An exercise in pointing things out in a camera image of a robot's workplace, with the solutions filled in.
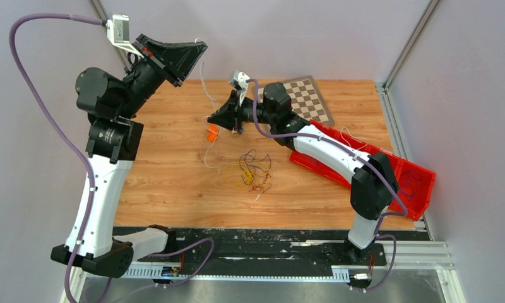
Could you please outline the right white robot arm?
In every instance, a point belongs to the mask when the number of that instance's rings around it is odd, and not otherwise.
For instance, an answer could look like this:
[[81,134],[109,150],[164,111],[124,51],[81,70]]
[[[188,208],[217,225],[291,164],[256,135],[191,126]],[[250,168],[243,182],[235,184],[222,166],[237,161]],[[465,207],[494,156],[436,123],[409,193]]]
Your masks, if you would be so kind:
[[242,97],[241,89],[231,91],[227,101],[207,120],[239,132],[245,122],[256,127],[267,124],[261,134],[279,145],[311,157],[341,175],[350,184],[350,203],[355,212],[348,233],[345,254],[349,261],[362,263],[371,254],[385,211],[396,199],[398,182],[388,156],[356,150],[328,136],[292,109],[292,99],[282,83],[263,88],[263,97]]

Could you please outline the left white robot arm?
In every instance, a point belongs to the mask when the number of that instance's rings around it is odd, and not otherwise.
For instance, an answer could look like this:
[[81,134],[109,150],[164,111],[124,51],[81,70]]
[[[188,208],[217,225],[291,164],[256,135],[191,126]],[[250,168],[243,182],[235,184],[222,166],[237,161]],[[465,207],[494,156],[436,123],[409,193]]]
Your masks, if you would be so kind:
[[90,122],[82,156],[89,171],[71,233],[50,255],[108,278],[122,277],[133,261],[152,254],[162,261],[177,256],[175,230],[150,225],[114,236],[114,219],[140,146],[143,124],[135,121],[137,112],[163,82],[181,86],[208,48],[202,41],[163,43],[146,35],[139,35],[133,47],[139,58],[123,78],[90,67],[76,79],[76,104]]

